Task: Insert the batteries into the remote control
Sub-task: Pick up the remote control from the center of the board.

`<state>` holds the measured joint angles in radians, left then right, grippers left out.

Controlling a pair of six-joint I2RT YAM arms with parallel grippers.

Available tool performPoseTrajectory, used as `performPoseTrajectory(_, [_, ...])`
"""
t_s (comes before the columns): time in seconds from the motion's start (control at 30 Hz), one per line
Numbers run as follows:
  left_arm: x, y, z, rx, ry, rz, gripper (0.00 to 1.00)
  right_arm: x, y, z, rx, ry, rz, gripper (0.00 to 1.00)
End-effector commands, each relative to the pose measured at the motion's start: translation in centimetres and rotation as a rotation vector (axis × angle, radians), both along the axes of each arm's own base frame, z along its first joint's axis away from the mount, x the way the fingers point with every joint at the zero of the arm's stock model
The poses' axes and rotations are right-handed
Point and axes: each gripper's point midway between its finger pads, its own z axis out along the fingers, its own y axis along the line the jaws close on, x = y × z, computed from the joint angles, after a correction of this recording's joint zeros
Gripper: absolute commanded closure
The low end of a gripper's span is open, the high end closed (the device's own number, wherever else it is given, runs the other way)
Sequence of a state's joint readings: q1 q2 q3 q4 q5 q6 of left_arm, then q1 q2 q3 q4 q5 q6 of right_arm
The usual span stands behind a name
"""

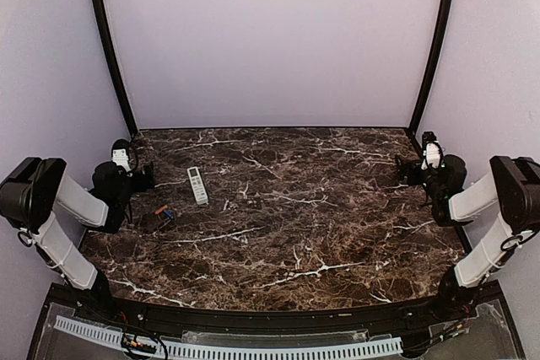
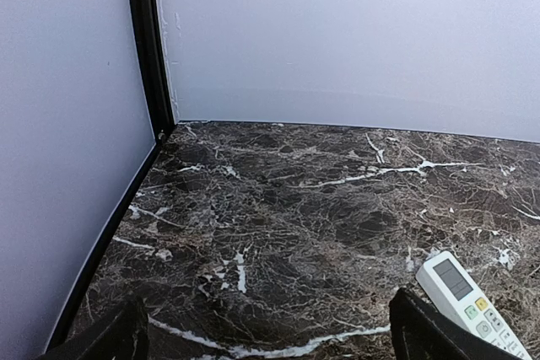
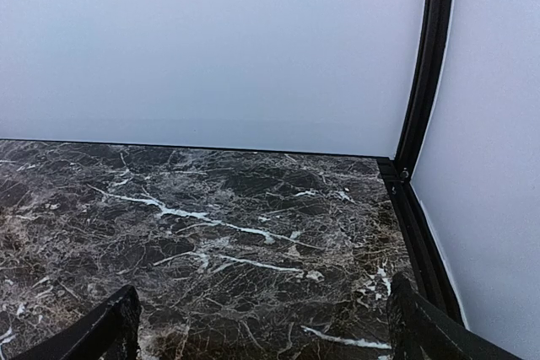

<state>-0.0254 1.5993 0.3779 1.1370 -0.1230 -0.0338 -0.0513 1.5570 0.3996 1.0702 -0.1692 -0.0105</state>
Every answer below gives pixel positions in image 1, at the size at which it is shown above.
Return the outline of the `white remote control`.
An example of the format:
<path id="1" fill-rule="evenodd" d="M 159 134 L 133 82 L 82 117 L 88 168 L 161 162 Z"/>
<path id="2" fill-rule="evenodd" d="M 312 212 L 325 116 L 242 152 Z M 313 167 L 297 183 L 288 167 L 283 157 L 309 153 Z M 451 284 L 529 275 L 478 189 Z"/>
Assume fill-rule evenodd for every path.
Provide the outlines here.
<path id="1" fill-rule="evenodd" d="M 197 205 L 208 204 L 208 193 L 203 178 L 197 166 L 187 169 L 188 179 Z"/>

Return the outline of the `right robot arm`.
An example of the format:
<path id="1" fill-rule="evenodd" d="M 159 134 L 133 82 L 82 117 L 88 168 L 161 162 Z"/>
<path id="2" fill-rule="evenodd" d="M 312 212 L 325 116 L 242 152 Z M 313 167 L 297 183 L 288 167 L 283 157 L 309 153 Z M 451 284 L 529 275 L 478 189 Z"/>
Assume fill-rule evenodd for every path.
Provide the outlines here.
<path id="1" fill-rule="evenodd" d="M 483 225 L 482 238 L 446 272 L 440 295 L 431 301 L 430 313 L 439 321 L 450 320 L 462 309 L 462 294 L 479 287 L 539 234 L 539 163 L 493 156 L 487 173 L 465 186 L 466 164 L 456 155 L 433 161 L 396 156 L 395 161 L 399 180 L 424 189 L 437 225 Z"/>

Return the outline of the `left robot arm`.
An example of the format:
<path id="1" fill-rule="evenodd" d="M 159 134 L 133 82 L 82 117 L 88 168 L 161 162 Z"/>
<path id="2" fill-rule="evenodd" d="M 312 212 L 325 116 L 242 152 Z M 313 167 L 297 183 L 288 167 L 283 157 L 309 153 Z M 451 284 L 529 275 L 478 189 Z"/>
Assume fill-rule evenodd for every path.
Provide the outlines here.
<path id="1" fill-rule="evenodd" d="M 1 216 L 52 270 L 79 291 L 91 292 L 86 309 L 101 323 L 111 323 L 119 305 L 107 295 L 107 278 L 65 234 L 56 209 L 86 228 L 114 234 L 132 214 L 132 196 L 154 188 L 154 166 L 127 170 L 104 162 L 95 168 L 92 181 L 91 190 L 83 188 L 67 173 L 63 159 L 28 157 L 1 182 Z"/>

